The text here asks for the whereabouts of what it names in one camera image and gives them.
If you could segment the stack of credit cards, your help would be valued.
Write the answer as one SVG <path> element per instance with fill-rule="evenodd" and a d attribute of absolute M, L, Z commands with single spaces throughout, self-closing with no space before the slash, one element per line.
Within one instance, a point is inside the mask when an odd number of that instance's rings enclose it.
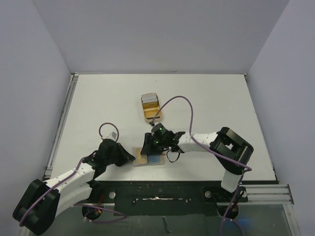
<path fill-rule="evenodd" d="M 153 104 L 154 106 L 158 105 L 158 96 L 156 93 L 147 93 L 141 95 L 141 102 L 143 104 Z"/>

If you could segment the gold credit card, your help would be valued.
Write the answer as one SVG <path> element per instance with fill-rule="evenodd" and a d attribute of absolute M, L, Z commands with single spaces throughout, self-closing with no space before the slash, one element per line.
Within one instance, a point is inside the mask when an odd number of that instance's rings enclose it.
<path fill-rule="evenodd" d="M 133 162 L 134 166 L 145 166 L 148 165 L 149 161 L 146 155 L 137 154 Z"/>

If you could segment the beige leather card holder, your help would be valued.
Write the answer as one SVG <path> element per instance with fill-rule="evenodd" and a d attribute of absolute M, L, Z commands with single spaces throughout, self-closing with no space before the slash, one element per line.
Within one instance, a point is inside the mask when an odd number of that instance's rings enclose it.
<path fill-rule="evenodd" d="M 141 155 L 140 147 L 133 147 L 132 154 L 135 157 L 133 160 L 133 167 L 143 167 L 143 166 L 153 166 L 153 165 L 163 165 L 165 164 L 164 154 L 158 155 Z"/>

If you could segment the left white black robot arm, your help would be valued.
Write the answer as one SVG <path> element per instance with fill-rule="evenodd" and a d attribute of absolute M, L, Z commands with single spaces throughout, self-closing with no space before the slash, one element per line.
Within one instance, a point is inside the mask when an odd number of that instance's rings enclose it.
<path fill-rule="evenodd" d="M 36 179 L 27 187 L 13 211 L 13 218 L 39 236 L 53 224 L 56 216 L 76 203 L 87 199 L 95 202 L 100 197 L 96 178 L 107 167 L 121 167 L 135 160 L 120 143 L 104 139 L 98 150 L 79 160 L 68 172 L 49 180 Z"/>

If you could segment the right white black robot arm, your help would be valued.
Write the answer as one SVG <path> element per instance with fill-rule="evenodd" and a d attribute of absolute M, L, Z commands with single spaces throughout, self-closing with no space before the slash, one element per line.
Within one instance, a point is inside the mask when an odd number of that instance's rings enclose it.
<path fill-rule="evenodd" d="M 161 123 L 155 125 L 150 133 L 145 133 L 141 155 L 158 155 L 165 151 L 175 153 L 209 152 L 224 167 L 224 175 L 219 189 L 220 197 L 231 201 L 237 195 L 237 187 L 245 172 L 254 148 L 228 127 L 205 134 L 190 134 L 180 131 L 174 133 Z"/>

